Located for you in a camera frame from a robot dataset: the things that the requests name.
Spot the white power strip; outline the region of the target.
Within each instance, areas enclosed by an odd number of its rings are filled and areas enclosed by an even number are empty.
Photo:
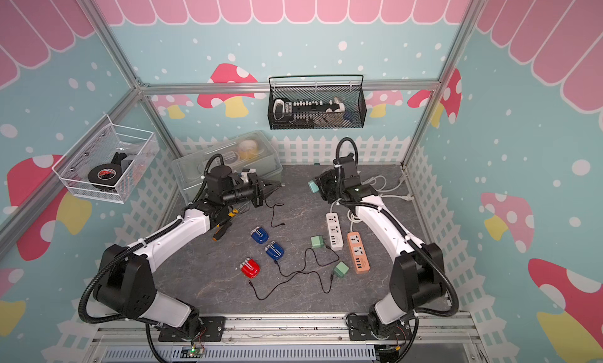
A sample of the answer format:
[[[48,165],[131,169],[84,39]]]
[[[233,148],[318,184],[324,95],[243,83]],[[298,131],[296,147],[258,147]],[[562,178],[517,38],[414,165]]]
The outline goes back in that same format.
[[[326,214],[330,248],[333,251],[341,251],[344,247],[339,215],[335,212]]]

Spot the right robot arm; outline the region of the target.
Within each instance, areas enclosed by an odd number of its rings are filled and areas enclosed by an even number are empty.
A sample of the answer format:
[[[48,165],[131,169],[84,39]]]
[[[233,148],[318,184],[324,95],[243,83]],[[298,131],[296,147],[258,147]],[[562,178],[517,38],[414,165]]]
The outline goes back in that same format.
[[[444,256],[435,243],[426,244],[392,214],[371,185],[361,182],[353,154],[336,157],[334,168],[316,177],[321,197],[346,207],[375,234],[393,261],[389,292],[367,315],[371,332],[385,338],[397,322],[416,314],[451,317],[459,297],[444,270]]]

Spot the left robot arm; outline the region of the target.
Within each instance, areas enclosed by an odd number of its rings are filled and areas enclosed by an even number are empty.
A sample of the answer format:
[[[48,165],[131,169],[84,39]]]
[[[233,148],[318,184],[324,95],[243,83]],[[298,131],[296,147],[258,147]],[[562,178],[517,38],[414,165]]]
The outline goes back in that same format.
[[[87,324],[130,319],[166,325],[193,338],[201,328],[198,309],[159,292],[153,274],[190,241],[212,229],[226,230],[235,205],[261,207],[280,187],[280,182],[261,179],[254,171],[236,174],[226,165],[212,168],[193,202],[172,223],[130,245],[105,250],[81,296],[80,319]]]

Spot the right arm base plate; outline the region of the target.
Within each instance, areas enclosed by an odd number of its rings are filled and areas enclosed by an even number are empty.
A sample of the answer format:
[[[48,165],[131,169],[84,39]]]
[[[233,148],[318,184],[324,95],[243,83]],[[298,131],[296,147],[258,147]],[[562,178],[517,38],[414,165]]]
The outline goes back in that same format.
[[[349,313],[345,316],[345,325],[351,341],[394,341],[406,343],[411,330],[403,326],[400,320],[383,324],[373,314],[359,315]]]

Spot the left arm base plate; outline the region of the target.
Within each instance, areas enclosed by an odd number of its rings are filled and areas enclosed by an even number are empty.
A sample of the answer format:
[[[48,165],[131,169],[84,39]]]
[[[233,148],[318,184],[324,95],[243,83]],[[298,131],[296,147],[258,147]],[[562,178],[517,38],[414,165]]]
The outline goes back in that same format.
[[[164,325],[160,329],[159,341],[167,342],[221,342],[225,331],[225,317],[196,316],[180,328]]]

